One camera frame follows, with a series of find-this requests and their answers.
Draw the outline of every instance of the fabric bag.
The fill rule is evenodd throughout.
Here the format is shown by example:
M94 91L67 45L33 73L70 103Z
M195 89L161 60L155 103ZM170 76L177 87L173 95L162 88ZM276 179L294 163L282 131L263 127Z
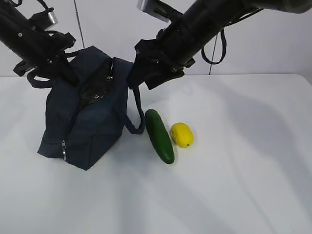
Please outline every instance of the fabric bag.
M139 89L134 89L141 124L136 128L127 116L127 76L132 63L110 58L95 47L82 50L71 61L80 81L73 87L62 79L53 83L47 97L46 130L38 153L49 158L62 158L67 163L88 170L121 137L124 126L132 134L144 132L144 113ZM100 100L86 106L81 104L81 89L90 79L104 76L111 69L111 90ZM32 86L47 88L50 81L29 79Z

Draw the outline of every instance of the metal zipper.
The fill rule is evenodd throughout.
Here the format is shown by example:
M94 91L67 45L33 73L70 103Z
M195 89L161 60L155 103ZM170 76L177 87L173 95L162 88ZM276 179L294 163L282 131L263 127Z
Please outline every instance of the metal zipper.
M62 149L63 149L64 161L66 162L66 143L65 143L65 140L62 141Z

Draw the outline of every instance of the yellow lemon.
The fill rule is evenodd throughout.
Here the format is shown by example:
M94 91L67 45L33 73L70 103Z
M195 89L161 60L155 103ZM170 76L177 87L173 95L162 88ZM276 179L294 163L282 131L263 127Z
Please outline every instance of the yellow lemon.
M194 135L191 128L185 123L176 123L172 126L171 137L175 144L181 148L188 148L194 142Z

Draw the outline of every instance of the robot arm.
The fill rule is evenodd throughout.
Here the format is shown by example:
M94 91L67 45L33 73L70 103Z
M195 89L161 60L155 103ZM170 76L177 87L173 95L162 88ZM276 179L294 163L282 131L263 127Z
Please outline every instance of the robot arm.
M181 14L159 0L141 0L139 7L159 19L170 19L170 26L154 40L136 45L136 60L128 78L130 88L145 82L153 89L184 75L193 56L231 22L257 9L304 13L312 0L196 0Z
M78 84L65 50L76 40L69 33L47 31L57 21L53 8L43 0L43 12L25 18L17 9L22 0L0 0L0 41L23 59L14 71L29 78L62 78ZM128 77L130 88L145 82L153 89L171 79L184 75L191 67L193 56L228 24L239 21L257 9L273 9L303 13L312 8L312 0L196 0L180 13L160 0L140 0L140 8L162 20L172 23L160 30L156 39L141 40L136 46L136 60Z
M76 74L69 66L65 49L76 40L69 33L47 31L57 23L53 8L38 0L45 10L25 18L16 7L22 0L0 0L0 41L23 59L14 69L19 76L32 70L29 75L43 78L63 78L72 85L78 83Z

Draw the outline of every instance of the green cucumber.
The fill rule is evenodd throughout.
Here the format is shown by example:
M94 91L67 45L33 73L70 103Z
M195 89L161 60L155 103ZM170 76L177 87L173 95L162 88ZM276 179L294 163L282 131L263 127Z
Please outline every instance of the green cucumber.
M156 110L150 109L145 113L145 122L148 135L157 154L167 164L173 164L175 153L169 134Z

